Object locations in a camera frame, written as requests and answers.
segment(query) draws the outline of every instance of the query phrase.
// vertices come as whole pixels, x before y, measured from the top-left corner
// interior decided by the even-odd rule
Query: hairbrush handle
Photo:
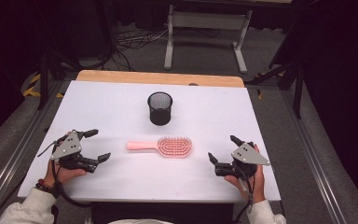
[[[153,142],[127,142],[127,149],[129,149],[129,150],[147,149],[147,148],[158,149],[158,143],[153,143]]]

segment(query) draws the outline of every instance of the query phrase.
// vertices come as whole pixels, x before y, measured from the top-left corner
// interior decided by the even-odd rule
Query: human hand
[[[255,145],[255,150],[257,152],[260,152],[257,145]],[[232,184],[234,187],[236,187],[240,191],[240,193],[244,199],[246,199],[246,200],[248,199],[248,193],[243,190],[240,180],[237,177],[235,177],[234,175],[226,175],[225,180],[227,182],[229,182],[230,184]],[[264,196],[265,180],[264,180],[262,165],[260,165],[260,164],[257,165],[257,170],[255,172],[255,175],[252,176],[251,178],[249,178],[249,182],[251,184],[251,187],[253,185],[255,185],[254,192],[253,192],[253,196],[254,196],[253,203],[259,203],[259,202],[266,200],[266,197]]]
[[[66,184],[71,179],[78,177],[78,176],[85,175],[87,173],[83,169],[67,170],[65,168],[62,168],[60,165],[55,164],[55,162],[54,162],[54,165],[55,165],[54,170],[57,174],[57,179],[62,184]],[[46,171],[44,183],[45,183],[45,185],[47,185],[48,187],[51,187],[51,188],[54,186],[54,183],[55,183],[51,160],[48,160],[48,170]]]

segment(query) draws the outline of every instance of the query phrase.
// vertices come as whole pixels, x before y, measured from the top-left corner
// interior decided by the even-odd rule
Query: person
[[[82,169],[67,170],[56,165],[58,180],[64,185],[71,179],[86,175]],[[241,186],[240,180],[233,175],[224,177],[227,182],[236,187],[242,197],[248,200],[248,194]],[[262,165],[257,165],[254,177],[249,179],[251,186],[254,185],[254,203],[248,208],[247,216],[251,224],[284,224],[286,219],[282,215],[272,213],[269,202],[264,195],[264,174]],[[52,172],[51,162],[43,179],[39,179],[36,187],[31,189],[23,203],[11,204],[0,217],[0,224],[16,223],[53,223],[54,216],[51,207],[56,203],[58,196],[52,192],[55,180]],[[126,219],[111,222],[110,224],[171,224],[170,222],[155,219]]]

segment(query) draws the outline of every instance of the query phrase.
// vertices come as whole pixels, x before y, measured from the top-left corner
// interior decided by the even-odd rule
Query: white paper sheet
[[[152,124],[148,117],[147,98],[155,91],[166,91],[173,98],[172,119],[165,126]],[[208,152],[221,162],[232,162],[230,153],[237,146],[229,137],[236,135],[257,143],[269,158],[245,88],[73,81],[38,153],[73,129],[99,130],[81,140],[84,157],[112,153],[94,174],[65,185],[67,194],[78,201],[239,203],[243,202],[239,192],[214,174]],[[157,142],[161,136],[186,136],[193,149],[184,159],[126,149],[127,141]],[[19,197],[26,197],[45,176],[50,155],[51,149],[35,157]],[[264,166],[264,174],[267,199],[279,201],[270,166]]]

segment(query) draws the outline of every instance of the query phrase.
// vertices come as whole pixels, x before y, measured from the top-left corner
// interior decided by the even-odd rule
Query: wooden table edge
[[[124,71],[80,71],[76,81],[94,82],[117,82],[117,83],[144,83],[144,84],[167,84],[167,85],[189,85],[212,87],[237,87],[243,88],[243,80],[240,77],[190,75],[174,73],[146,73],[146,72],[124,72]]]

